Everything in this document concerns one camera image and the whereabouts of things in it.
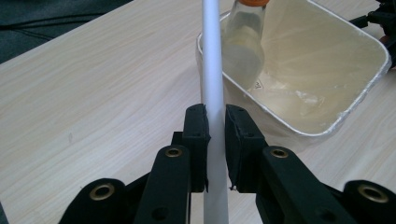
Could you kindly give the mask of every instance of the black clamp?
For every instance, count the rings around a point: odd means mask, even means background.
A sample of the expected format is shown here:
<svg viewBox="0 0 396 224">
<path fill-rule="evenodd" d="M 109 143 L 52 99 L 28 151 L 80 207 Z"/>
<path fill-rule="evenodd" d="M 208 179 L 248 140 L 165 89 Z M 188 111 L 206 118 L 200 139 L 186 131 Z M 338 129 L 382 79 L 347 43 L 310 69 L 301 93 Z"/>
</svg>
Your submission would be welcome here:
<svg viewBox="0 0 396 224">
<path fill-rule="evenodd" d="M 376 11 L 371 11 L 367 16 L 361 16 L 350 22 L 359 28 L 368 26 L 368 23 L 375 23 L 381 25 L 384 30 L 386 38 L 383 39 L 383 44 L 387 48 L 392 66 L 396 66 L 396 2 L 394 0 L 376 0 L 380 3 Z"/>
<path fill-rule="evenodd" d="M 226 159 L 232 189 L 255 193 L 264 223 L 396 223 L 396 195 L 369 181 L 338 191 L 320 183 L 284 147 L 269 147 L 248 112 L 226 106 Z M 206 180 L 205 107 L 187 109 L 184 131 L 161 149 L 152 170 L 125 186 L 99 179 L 81 190 L 60 223 L 190 223 L 191 193 Z"/>
</svg>

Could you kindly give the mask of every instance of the white plastic tub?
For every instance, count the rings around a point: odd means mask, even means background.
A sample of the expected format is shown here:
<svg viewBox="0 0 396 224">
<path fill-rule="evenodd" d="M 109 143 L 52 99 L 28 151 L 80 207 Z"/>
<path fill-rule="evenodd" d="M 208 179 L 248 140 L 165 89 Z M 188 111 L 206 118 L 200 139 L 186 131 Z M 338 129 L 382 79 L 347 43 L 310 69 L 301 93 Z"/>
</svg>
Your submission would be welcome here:
<svg viewBox="0 0 396 224">
<path fill-rule="evenodd" d="M 244 107 L 269 144 L 297 151 L 336 132 L 390 67 L 376 39 L 306 0 L 270 1 L 262 47 L 264 69 L 249 91 L 223 73 L 225 102 Z M 201 35 L 196 59 L 202 74 Z"/>
</svg>

